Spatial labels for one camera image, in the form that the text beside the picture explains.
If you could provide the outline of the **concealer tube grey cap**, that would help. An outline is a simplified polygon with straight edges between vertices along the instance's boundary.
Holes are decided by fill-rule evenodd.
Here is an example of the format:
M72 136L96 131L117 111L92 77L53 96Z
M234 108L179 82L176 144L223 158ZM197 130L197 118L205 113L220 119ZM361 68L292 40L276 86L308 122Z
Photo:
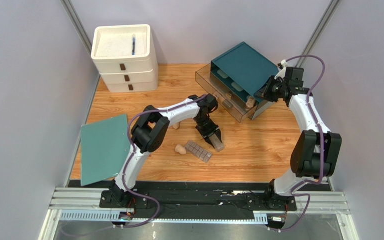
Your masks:
M225 109L231 110L234 107L232 102L228 98L225 98L223 95L215 93L214 97L217 99L219 105L223 106Z

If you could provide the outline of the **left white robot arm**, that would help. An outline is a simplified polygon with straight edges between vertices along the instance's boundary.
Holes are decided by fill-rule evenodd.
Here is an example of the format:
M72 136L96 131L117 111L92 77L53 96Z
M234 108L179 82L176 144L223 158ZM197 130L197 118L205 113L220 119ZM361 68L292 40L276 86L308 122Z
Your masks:
M217 152L224 149L222 132L210 114L219 107L211 94L191 95L186 100L163 108L147 106L128 124L130 151L120 173L112 181L109 189L103 191L99 206L101 208L126 208L134 196L150 200L150 196L134 192L137 178L145 161L151 153L162 145L169 127L184 120L192 119L196 129Z

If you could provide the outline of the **foundation bottle black cap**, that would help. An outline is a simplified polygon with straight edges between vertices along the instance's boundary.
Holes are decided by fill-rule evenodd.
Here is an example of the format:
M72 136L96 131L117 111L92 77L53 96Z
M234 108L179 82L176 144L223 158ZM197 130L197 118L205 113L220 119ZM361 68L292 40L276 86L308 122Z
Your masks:
M254 108L255 104L256 104L256 99L253 96L249 95L245 103L245 109L247 111L250 111L251 109Z

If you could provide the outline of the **clear drawer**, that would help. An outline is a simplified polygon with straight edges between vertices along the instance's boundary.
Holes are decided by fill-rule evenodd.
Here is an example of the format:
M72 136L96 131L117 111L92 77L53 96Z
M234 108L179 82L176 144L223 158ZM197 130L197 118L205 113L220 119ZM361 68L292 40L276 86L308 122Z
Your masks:
M221 107L239 123L254 118L258 102L255 102L254 108L247 111L246 102L247 97L250 95L223 71L208 64L195 72L195 80L207 93L213 96L214 94L223 95L226 99L229 99L233 104L233 108L225 109L223 106Z

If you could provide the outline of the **clear plastic bottle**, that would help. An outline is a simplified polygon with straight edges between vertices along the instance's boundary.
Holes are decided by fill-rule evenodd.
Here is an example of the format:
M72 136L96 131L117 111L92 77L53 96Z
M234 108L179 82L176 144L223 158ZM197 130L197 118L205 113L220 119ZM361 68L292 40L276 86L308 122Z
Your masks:
M225 148L225 145L216 134L212 135L209 139L217 152L221 152Z

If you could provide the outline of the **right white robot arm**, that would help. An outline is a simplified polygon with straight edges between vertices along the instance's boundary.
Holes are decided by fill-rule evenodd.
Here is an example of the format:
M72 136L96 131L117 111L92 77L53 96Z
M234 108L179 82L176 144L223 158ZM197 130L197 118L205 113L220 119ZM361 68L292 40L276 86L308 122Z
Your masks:
M297 190L319 185L334 174L342 137L323 122L310 88L304 87L304 69L282 66L254 96L276 103L283 100L296 118L301 131L291 154L290 169L273 179L264 193L263 203L270 210L286 209Z

